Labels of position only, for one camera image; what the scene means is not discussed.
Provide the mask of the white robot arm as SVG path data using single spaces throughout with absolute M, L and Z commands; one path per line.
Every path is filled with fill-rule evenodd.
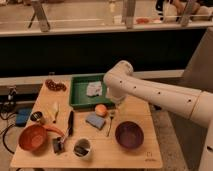
M 138 79 L 133 67 L 121 60 L 104 74 L 106 97 L 120 104 L 127 94 L 164 108 L 207 128 L 198 171 L 213 171 L 213 93 Z

